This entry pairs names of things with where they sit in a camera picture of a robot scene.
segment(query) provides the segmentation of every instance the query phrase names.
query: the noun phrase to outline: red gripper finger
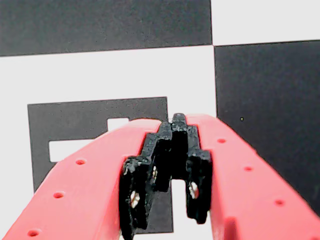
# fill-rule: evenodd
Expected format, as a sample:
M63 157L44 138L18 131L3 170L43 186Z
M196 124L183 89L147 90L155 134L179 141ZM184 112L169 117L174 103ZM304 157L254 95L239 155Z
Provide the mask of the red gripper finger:
M119 239L119 176L160 121L139 119L58 162L4 240Z
M213 160L214 240L320 240L320 219L305 200L230 127L188 115Z

